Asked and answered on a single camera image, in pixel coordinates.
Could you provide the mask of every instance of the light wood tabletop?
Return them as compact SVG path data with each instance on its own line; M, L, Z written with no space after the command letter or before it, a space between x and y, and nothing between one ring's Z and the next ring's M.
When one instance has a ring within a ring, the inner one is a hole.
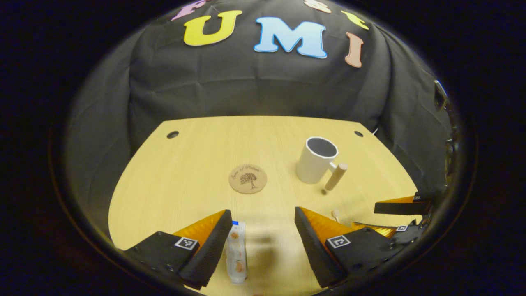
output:
M179 134L169 139L170 132ZM348 170L329 192L301 182L295 167L305 140L329 139L339 150L335 163ZM254 194L232 189L228 177L242 164L267 173ZM407 225L421 216L374 214L375 202L413 195L411 178L389 150L360 123L292 116L202 117L162 122L133 156L115 188L109 231L117 248L133 247L156 231L174 233L208 215L230 209L246 222L247 275L230 283L226 256L206 295L310 295L320 292L294 224L296 206L347 226L357 221Z

